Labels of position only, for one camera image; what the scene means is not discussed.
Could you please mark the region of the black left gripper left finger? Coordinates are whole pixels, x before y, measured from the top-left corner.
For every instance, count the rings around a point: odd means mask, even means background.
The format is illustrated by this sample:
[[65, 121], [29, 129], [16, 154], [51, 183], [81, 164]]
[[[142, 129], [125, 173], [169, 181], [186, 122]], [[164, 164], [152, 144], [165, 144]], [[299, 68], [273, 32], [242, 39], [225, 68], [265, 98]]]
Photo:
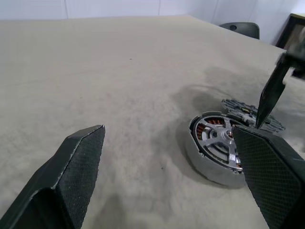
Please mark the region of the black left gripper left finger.
[[81, 229], [105, 137], [96, 125], [66, 137], [0, 218], [0, 229]]

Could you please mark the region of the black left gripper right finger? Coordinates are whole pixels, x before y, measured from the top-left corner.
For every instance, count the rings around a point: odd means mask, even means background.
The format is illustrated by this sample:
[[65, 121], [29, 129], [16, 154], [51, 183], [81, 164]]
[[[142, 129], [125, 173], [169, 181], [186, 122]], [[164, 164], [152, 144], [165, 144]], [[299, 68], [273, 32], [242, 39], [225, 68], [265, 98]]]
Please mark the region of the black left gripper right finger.
[[305, 229], [305, 160], [281, 137], [236, 125], [246, 183], [269, 229]]

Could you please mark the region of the black rotor with silver spokes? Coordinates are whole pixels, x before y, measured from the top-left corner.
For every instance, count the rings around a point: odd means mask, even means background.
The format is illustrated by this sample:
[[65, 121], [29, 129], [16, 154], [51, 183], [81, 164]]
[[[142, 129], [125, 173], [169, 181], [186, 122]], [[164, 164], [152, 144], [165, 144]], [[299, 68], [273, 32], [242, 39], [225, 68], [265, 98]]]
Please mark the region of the black rotor with silver spokes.
[[228, 114], [209, 112], [200, 116], [191, 128], [199, 152], [225, 168], [242, 173], [233, 137], [233, 126], [240, 123], [237, 117]]

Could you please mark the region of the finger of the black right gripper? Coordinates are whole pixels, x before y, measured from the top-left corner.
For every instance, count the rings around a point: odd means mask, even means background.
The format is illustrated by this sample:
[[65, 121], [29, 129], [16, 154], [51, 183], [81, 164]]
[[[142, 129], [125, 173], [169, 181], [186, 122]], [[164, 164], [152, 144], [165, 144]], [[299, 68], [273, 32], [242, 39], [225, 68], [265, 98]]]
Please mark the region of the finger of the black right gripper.
[[287, 58], [285, 56], [280, 56], [275, 69], [262, 90], [255, 126], [262, 126], [277, 104], [285, 89], [283, 79], [289, 68], [290, 63]]
[[283, 82], [268, 82], [260, 96], [259, 107], [257, 111], [256, 127], [260, 128], [267, 117], [272, 112], [285, 89]]

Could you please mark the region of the folding chair with dark backrest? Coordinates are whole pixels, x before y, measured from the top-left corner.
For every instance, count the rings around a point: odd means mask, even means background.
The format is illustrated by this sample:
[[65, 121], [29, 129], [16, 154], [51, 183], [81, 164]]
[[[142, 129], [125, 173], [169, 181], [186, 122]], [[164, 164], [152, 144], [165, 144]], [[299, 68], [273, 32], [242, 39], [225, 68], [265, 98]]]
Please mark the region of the folding chair with dark backrest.
[[234, 31], [236, 33], [260, 39], [260, 28], [256, 23], [252, 22], [229, 22], [219, 25], [222, 28]]

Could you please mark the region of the grey gear plate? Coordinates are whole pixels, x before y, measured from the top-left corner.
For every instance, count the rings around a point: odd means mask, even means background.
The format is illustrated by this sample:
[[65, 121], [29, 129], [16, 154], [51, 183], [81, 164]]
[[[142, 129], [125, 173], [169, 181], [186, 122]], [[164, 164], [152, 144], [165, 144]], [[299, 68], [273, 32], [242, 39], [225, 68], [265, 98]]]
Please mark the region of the grey gear plate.
[[[258, 109], [254, 105], [248, 105], [235, 99], [223, 99], [222, 106], [228, 113], [240, 117], [248, 126], [255, 128]], [[285, 127], [272, 115], [269, 115], [261, 129], [280, 133], [285, 130]]]

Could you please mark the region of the silver motor housing copper windings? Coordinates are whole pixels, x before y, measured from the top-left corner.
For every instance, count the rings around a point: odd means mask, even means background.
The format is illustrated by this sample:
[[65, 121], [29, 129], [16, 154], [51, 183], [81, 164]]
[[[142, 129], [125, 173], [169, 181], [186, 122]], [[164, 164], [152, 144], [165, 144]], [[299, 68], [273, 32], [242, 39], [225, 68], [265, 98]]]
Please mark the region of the silver motor housing copper windings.
[[[194, 140], [191, 128], [195, 120], [197, 120], [200, 116], [205, 115], [207, 113], [209, 112], [205, 112], [199, 116], [196, 116], [190, 122], [185, 140], [186, 155], [193, 168], [208, 180], [228, 187], [241, 188], [246, 185], [243, 170], [242, 173], [237, 173], [231, 169], [225, 168], [217, 164], [216, 162], [212, 161], [207, 156], [204, 156], [199, 152], [199, 148]], [[211, 112], [211, 113], [224, 114], [221, 112]], [[238, 125], [245, 125], [245, 126], [247, 125], [240, 117], [237, 118], [241, 122]]]

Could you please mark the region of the dark framed panel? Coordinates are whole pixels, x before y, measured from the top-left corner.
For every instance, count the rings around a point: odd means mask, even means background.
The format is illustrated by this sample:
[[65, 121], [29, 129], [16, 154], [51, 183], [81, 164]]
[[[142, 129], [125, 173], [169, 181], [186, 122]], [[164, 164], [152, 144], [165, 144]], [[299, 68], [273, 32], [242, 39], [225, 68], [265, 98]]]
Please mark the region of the dark framed panel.
[[289, 15], [288, 22], [286, 23], [286, 26], [284, 27], [276, 43], [276, 47], [283, 49], [286, 46], [295, 27], [298, 25], [302, 25], [305, 27], [305, 13], [303, 14], [291, 13]]

